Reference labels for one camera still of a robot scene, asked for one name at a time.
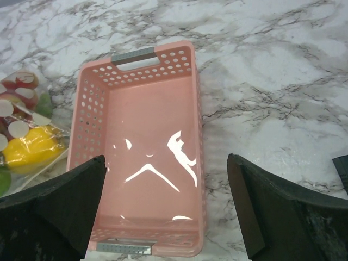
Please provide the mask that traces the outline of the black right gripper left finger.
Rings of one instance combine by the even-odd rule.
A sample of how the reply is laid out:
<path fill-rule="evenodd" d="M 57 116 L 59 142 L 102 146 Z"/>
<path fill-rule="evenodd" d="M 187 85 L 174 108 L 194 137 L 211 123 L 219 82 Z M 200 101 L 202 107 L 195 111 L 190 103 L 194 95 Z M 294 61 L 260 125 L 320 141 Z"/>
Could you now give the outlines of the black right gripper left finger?
<path fill-rule="evenodd" d="M 84 258 L 106 175 L 105 157 L 1 198 L 1 258 Z"/>

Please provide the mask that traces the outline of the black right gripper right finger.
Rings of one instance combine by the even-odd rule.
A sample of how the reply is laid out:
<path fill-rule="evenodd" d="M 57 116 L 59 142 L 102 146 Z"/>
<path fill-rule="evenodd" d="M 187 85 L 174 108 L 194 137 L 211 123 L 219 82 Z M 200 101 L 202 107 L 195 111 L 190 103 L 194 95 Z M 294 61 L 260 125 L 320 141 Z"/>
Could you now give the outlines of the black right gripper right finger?
<path fill-rule="evenodd" d="M 240 155 L 227 174 L 250 260 L 347 260 L 347 200 L 307 189 Z"/>

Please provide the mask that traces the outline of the green custard apple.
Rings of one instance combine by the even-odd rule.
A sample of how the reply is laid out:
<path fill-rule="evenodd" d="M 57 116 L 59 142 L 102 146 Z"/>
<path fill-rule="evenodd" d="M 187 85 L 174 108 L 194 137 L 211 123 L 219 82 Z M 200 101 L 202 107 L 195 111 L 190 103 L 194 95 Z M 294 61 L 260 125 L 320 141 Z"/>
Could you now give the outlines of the green custard apple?
<path fill-rule="evenodd" d="M 5 167 L 1 166 L 0 170 L 0 195 L 3 196 L 11 186 L 11 173 Z"/>

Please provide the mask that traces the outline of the yellow bell pepper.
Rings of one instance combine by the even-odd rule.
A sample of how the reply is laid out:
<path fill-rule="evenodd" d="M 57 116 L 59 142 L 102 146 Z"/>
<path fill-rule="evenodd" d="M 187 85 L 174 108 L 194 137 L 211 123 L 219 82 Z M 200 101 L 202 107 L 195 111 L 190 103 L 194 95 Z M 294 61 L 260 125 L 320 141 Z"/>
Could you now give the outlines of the yellow bell pepper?
<path fill-rule="evenodd" d="M 5 166 L 20 175 L 46 167 L 66 149 L 58 134 L 60 131 L 56 128 L 40 126 L 30 129 L 22 138 L 10 140 L 2 151 Z"/>

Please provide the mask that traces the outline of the clear zip top bag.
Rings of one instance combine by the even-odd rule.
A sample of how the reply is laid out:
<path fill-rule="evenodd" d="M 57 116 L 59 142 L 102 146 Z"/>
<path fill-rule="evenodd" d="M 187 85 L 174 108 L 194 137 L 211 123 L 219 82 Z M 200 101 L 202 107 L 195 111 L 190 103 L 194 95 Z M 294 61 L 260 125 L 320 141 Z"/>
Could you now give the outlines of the clear zip top bag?
<path fill-rule="evenodd" d="M 38 71 L 35 70 L 29 70 L 27 68 L 22 68 L 19 70 L 28 70 L 31 72 L 34 72 L 38 78 L 39 78 L 39 86 L 35 89 L 35 91 L 38 93 L 38 97 L 40 97 L 41 94 L 43 93 L 48 93 L 48 81 L 43 77 L 42 74 L 40 74 Z M 14 112 L 14 104 L 11 103 L 9 100 L 3 100 L 1 99 L 1 116 L 12 116 Z M 54 165 L 56 162 L 59 160 L 65 158 L 67 156 L 67 150 L 69 147 L 69 138 L 70 138 L 70 129 L 62 126 L 53 119 L 46 118 L 35 111 L 28 110 L 20 105 L 16 105 L 19 109 L 22 111 L 26 112 L 29 114 L 32 119 L 31 120 L 16 120 L 12 122 L 9 127 L 8 131 L 9 134 L 14 138 L 22 138 L 27 133 L 29 132 L 30 129 L 35 128 L 35 127 L 40 127 L 40 126 L 51 126 L 53 128 L 56 128 L 57 130 L 60 131 L 60 134 L 57 135 L 58 138 L 61 138 L 63 142 L 66 145 L 65 151 L 58 156 L 52 163 L 47 165 L 46 167 L 41 167 L 37 169 L 35 172 L 30 172 L 27 175 L 20 175 L 18 173 L 15 173 L 11 170 L 11 186 L 9 190 L 3 195 L 3 196 L 8 196 L 13 193 L 19 192 L 24 189 L 24 187 L 30 183 L 33 179 L 35 179 L 37 176 L 39 176 L 41 173 L 45 172 L 47 169 L 49 169 L 52 165 Z M 5 136 L 3 133 L 1 133 L 1 166 L 5 166 L 5 160 L 4 156 L 2 155 L 2 151 L 6 148 L 8 142 L 10 140 L 8 139 L 7 136 Z"/>

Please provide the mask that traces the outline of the green grape bunch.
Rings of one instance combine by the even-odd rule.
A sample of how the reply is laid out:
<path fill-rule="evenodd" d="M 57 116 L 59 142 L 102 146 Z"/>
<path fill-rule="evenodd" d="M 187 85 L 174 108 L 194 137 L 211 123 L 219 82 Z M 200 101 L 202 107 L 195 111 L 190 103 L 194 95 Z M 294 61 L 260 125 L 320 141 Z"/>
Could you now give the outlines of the green grape bunch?
<path fill-rule="evenodd" d="M 53 115 L 53 104 L 48 93 L 43 93 L 39 97 L 39 101 L 34 110 L 36 113 L 51 119 Z"/>

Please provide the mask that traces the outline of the red strawberry bunch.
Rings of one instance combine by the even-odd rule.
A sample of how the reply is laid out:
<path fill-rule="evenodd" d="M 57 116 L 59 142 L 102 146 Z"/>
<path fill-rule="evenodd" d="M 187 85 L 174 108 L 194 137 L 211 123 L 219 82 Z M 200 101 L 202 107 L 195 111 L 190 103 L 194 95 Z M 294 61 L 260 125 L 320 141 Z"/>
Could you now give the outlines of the red strawberry bunch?
<path fill-rule="evenodd" d="M 28 70 L 19 70 L 1 80 L 1 99 L 13 103 L 14 112 L 12 116 L 1 116 L 1 133 L 11 140 L 9 125 L 16 120 L 29 121 L 32 117 L 19 109 L 20 105 L 28 110 L 35 110 L 39 97 L 35 89 L 39 86 L 38 76 Z"/>

